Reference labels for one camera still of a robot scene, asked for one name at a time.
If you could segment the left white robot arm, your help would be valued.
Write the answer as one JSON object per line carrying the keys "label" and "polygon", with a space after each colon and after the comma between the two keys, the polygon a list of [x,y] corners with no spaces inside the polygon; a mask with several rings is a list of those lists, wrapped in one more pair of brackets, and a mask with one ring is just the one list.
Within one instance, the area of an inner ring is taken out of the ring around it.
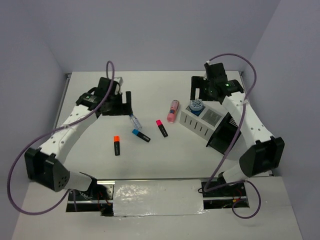
{"label": "left white robot arm", "polygon": [[54,192],[63,189],[78,191],[91,200],[107,189],[98,184],[95,177],[84,172],[66,169],[64,162],[81,135],[100,116],[129,116],[132,113],[131,92],[125,93],[123,102],[122,77],[110,80],[101,77],[97,87],[83,93],[62,124],[62,129],[53,133],[40,147],[28,148],[24,154],[28,178]]}

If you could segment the pink cap crayon tube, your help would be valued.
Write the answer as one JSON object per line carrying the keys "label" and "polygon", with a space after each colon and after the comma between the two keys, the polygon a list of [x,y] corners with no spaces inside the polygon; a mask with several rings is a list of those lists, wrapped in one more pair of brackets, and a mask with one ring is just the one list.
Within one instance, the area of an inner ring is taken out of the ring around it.
{"label": "pink cap crayon tube", "polygon": [[180,102],[178,100],[173,100],[171,102],[170,109],[166,118],[169,123],[175,122],[179,106]]}

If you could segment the blue splash-label round jar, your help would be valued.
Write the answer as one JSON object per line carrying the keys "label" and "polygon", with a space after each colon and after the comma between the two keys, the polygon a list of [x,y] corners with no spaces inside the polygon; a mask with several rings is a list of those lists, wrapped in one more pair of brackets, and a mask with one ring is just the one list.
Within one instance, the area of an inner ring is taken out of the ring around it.
{"label": "blue splash-label round jar", "polygon": [[204,104],[201,99],[191,100],[189,103],[189,110],[192,114],[199,116],[204,110]]}

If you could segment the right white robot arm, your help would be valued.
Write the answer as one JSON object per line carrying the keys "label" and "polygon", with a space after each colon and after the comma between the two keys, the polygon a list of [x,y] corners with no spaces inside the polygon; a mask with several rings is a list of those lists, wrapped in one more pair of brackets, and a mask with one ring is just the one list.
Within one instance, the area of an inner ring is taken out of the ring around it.
{"label": "right white robot arm", "polygon": [[212,177],[217,177],[217,190],[223,196],[235,190],[235,184],[248,178],[276,169],[285,148],[281,137],[274,135],[264,126],[248,101],[247,93],[238,80],[228,80],[222,63],[206,62],[205,79],[197,86],[206,100],[220,103],[230,114],[237,129],[225,150],[225,161],[239,135],[242,135],[247,147],[238,163],[224,171],[215,170]]}

